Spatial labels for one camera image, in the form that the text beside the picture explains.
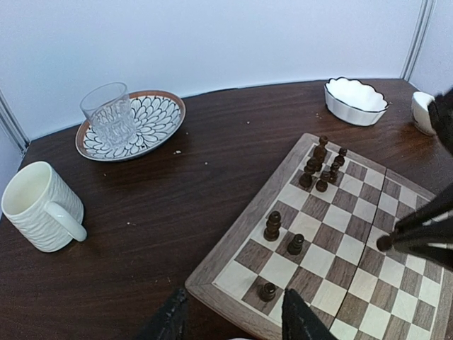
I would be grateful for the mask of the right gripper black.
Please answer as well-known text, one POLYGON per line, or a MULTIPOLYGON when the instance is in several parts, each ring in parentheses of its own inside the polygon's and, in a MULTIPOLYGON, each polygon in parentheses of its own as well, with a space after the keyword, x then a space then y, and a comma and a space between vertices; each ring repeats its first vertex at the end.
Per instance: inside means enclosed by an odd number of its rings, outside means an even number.
MULTIPOLYGON (((450 89, 446 93, 438 94, 428 104, 430 124, 440 142, 450 154, 453 154, 452 105, 453 89, 450 89)), ((395 224, 394 231, 402 233, 406 230, 413 229, 428 220, 448 213, 450 210, 452 210, 452 186, 446 187, 446 189, 435 196, 430 202, 398 221, 395 224)))

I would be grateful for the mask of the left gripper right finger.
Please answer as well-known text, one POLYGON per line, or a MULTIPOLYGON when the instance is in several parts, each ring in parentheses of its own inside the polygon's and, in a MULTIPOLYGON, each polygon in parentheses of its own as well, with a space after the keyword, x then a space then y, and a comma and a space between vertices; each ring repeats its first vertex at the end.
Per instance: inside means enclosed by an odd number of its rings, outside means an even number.
POLYGON ((336 340, 298 292, 286 288, 282 302, 283 340, 336 340))

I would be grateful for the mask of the dark chess bishop piece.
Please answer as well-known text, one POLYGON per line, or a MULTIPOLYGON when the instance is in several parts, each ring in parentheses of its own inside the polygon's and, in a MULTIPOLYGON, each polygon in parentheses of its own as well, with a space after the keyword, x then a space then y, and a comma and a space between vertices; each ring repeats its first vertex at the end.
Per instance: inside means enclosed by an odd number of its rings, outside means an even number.
POLYGON ((280 236, 281 214, 279 211, 272 211, 266 221, 264 238, 269 242, 274 242, 280 236))

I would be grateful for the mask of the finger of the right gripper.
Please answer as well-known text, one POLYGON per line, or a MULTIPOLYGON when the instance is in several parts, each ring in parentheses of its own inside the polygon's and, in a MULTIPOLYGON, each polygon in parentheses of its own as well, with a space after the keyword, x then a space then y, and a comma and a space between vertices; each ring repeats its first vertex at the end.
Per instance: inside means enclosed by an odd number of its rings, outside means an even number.
POLYGON ((452 245, 452 232, 392 232, 390 240, 396 251, 431 261, 452 271, 452 249, 444 248, 452 245))

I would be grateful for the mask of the dark chess pawn piece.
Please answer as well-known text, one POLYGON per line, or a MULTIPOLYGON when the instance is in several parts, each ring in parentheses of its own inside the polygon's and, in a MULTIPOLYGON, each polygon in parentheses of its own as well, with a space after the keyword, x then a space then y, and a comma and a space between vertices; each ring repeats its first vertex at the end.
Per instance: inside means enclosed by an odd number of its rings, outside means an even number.
POLYGON ((260 287, 258 296, 263 302, 270 302, 275 298, 276 292, 277 287, 275 286, 275 284, 267 282, 260 287))

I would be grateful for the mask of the wooden chess board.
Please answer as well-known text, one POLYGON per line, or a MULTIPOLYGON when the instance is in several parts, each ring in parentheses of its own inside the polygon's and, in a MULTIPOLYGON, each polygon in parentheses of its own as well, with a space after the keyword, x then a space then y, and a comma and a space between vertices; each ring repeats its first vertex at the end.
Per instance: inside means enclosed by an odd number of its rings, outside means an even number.
POLYGON ((446 339, 452 273, 425 259, 382 253, 376 241, 432 193, 348 152, 326 192, 299 178, 319 138, 301 136, 255 198, 187 279, 194 298, 257 339, 280 339, 286 288, 296 290, 338 339, 446 339), (263 232, 272 211, 280 236, 263 232), (299 255, 287 252, 304 235, 299 255), (276 296, 263 302, 267 283, 276 296))

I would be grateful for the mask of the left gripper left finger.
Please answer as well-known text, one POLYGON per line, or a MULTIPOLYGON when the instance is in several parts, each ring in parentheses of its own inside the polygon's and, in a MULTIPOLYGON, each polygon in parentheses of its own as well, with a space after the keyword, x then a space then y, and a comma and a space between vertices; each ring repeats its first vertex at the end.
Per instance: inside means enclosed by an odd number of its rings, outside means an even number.
POLYGON ((136 335, 136 339, 181 340, 188 320, 188 297, 177 288, 136 335))

